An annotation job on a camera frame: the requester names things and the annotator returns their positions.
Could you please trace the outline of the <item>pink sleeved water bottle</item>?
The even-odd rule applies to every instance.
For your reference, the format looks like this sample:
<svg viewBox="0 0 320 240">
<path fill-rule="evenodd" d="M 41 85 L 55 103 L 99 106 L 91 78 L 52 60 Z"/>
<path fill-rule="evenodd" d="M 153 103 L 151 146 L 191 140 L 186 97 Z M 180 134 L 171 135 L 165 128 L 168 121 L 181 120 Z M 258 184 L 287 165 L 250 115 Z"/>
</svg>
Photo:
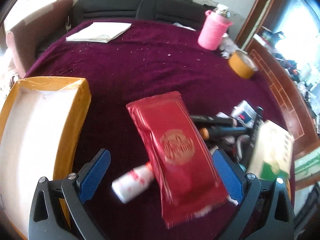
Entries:
<svg viewBox="0 0 320 240">
<path fill-rule="evenodd" d="M 201 29 L 198 44 L 207 50 L 216 50 L 228 28 L 233 25 L 229 8 L 218 4 L 214 10 L 207 10 L 206 19 Z"/>
</svg>

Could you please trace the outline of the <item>red foil packet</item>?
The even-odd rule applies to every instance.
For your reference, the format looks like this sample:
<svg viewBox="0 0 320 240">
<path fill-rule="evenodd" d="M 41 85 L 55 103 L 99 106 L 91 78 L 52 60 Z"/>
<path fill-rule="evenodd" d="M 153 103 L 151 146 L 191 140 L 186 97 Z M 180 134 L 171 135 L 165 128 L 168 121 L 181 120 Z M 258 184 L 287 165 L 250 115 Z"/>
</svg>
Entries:
<svg viewBox="0 0 320 240">
<path fill-rule="evenodd" d="M 149 156 L 161 192 L 162 218 L 172 228 L 226 202 L 212 155 L 177 91 L 126 106 Z"/>
</svg>

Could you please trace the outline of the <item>yellow tape roll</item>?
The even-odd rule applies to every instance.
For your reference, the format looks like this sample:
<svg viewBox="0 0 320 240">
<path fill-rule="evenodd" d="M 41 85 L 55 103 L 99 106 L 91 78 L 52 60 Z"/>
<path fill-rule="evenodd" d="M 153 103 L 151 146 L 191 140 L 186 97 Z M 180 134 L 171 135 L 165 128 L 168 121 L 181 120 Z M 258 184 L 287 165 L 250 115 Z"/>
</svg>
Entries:
<svg viewBox="0 0 320 240">
<path fill-rule="evenodd" d="M 228 59 L 231 69 L 244 79 L 250 79 L 259 69 L 248 54 L 236 50 Z"/>
</svg>

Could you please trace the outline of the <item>black marker pen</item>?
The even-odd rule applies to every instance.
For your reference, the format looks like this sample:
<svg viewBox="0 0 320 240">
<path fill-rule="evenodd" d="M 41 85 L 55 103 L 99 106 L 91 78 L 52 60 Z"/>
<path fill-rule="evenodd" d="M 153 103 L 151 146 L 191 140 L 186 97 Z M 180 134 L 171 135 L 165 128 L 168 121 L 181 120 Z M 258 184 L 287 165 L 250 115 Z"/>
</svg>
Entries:
<svg viewBox="0 0 320 240">
<path fill-rule="evenodd" d="M 238 125 L 237 121 L 232 118 L 221 118 L 206 115 L 190 115 L 190 118 L 196 124 L 204 124 L 208 126 L 236 127 Z"/>
</svg>

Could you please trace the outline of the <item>wooden cabinet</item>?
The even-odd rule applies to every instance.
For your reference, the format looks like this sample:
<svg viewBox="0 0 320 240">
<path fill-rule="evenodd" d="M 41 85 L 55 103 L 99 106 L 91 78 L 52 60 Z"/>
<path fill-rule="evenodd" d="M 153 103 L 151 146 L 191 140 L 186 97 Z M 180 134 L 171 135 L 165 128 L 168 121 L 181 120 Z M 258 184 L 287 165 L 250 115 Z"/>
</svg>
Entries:
<svg viewBox="0 0 320 240">
<path fill-rule="evenodd" d="M 285 124 L 294 136 L 293 158 L 298 160 L 319 146 L 315 120 L 296 84 L 283 67 L 287 59 L 280 55 L 262 34 L 265 23 L 275 18 L 276 10 L 284 7 L 283 0 L 255 0 L 235 42 L 247 51 L 269 84 Z"/>
</svg>

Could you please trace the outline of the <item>maroon velvet bedspread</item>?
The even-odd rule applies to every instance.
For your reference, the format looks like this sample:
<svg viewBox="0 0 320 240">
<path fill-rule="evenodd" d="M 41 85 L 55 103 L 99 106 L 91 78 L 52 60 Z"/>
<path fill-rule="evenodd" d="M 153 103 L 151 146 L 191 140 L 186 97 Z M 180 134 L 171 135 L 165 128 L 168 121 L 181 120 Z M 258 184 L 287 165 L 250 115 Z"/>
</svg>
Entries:
<svg viewBox="0 0 320 240">
<path fill-rule="evenodd" d="M 159 186 L 128 204 L 114 195 L 120 175 L 148 161 L 143 141 L 129 115 L 130 102 L 170 91 L 180 92 L 190 114 L 229 114 L 247 101 L 263 108 L 263 118 L 285 127 L 281 109 L 261 73 L 239 77 L 220 54 L 202 49 L 198 33 L 174 25 L 134 21 L 109 43 L 53 43 L 27 72 L 32 76 L 83 77 L 92 99 L 75 152 L 73 171 L 107 149 L 111 164 L 85 208 L 109 239 L 214 239 L 235 205 L 226 202 L 208 215 L 168 229 L 161 217 Z"/>
</svg>

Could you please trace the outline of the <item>small white red-label bottle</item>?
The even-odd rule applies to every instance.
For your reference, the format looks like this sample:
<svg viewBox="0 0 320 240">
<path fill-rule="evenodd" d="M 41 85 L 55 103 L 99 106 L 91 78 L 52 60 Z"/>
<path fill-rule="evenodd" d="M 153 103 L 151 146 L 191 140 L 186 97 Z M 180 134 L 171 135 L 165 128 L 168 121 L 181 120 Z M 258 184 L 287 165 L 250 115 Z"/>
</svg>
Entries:
<svg viewBox="0 0 320 240">
<path fill-rule="evenodd" d="M 154 179 L 151 163 L 147 162 L 114 180 L 112 190 L 123 204 L 127 204 L 147 190 Z"/>
</svg>

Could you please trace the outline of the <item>green white medicine box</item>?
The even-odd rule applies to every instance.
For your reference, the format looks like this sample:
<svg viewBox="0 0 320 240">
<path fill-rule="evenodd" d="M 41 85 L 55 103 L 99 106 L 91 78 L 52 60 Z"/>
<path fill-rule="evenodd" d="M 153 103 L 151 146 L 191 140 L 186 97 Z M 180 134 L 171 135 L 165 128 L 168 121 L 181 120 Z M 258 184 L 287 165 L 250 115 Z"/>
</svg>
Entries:
<svg viewBox="0 0 320 240">
<path fill-rule="evenodd" d="M 257 178 L 290 179 L 294 137 L 274 122 L 265 121 L 258 130 L 253 155 L 246 169 Z"/>
</svg>

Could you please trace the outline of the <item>white folded paper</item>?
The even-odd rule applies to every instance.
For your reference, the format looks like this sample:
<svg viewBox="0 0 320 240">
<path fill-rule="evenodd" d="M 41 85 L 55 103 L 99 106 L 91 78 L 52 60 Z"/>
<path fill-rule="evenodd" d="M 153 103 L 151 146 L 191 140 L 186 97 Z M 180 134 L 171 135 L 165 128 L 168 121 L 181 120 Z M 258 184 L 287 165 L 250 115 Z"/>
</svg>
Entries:
<svg viewBox="0 0 320 240">
<path fill-rule="evenodd" d="M 131 23 L 122 22 L 93 22 L 77 33 L 67 36 L 66 41 L 108 43 L 125 33 L 131 26 Z"/>
</svg>

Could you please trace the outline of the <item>small white red box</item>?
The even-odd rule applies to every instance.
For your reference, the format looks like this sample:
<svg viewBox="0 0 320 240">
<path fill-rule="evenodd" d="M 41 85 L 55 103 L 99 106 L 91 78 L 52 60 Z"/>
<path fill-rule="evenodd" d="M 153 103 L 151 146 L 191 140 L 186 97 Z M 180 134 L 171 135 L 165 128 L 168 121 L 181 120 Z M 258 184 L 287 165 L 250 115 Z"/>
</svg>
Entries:
<svg viewBox="0 0 320 240">
<path fill-rule="evenodd" d="M 251 105 L 247 101 L 242 100 L 242 102 L 233 108 L 231 117 L 238 120 L 238 122 L 243 126 L 252 128 L 256 114 L 256 111 L 251 107 Z"/>
</svg>

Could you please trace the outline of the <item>yellow-edged cardboard tray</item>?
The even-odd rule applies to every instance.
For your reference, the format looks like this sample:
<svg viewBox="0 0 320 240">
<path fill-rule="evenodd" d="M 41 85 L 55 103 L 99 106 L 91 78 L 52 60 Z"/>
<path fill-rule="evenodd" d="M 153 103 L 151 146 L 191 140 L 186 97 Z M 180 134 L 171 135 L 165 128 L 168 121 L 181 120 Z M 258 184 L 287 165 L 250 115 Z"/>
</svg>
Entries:
<svg viewBox="0 0 320 240">
<path fill-rule="evenodd" d="M 1 110 L 1 221 L 28 234 L 38 180 L 63 179 L 72 170 L 91 93 L 79 77 L 17 81 Z"/>
</svg>

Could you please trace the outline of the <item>white crumpled tissue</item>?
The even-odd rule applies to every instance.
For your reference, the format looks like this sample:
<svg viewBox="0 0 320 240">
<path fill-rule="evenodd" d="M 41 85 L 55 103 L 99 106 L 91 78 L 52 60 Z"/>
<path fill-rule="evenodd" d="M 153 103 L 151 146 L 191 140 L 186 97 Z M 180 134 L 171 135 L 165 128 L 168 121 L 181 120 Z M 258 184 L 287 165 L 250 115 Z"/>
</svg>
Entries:
<svg viewBox="0 0 320 240">
<path fill-rule="evenodd" d="M 221 51 L 221 56 L 224 59 L 229 59 L 231 55 L 238 50 L 239 47 L 234 43 L 227 33 L 222 36 L 221 42 L 219 44 L 219 50 Z"/>
</svg>

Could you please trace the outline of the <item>black leather sofa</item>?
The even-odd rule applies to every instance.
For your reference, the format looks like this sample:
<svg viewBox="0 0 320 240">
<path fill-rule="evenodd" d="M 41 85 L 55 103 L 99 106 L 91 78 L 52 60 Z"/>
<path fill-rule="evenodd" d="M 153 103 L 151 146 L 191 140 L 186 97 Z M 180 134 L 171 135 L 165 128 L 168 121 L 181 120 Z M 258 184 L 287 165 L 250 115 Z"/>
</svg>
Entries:
<svg viewBox="0 0 320 240">
<path fill-rule="evenodd" d="M 68 12 L 67 23 L 75 28 L 87 20 L 143 20 L 179 23 L 195 30 L 202 28 L 212 5 L 193 0 L 78 0 Z"/>
</svg>

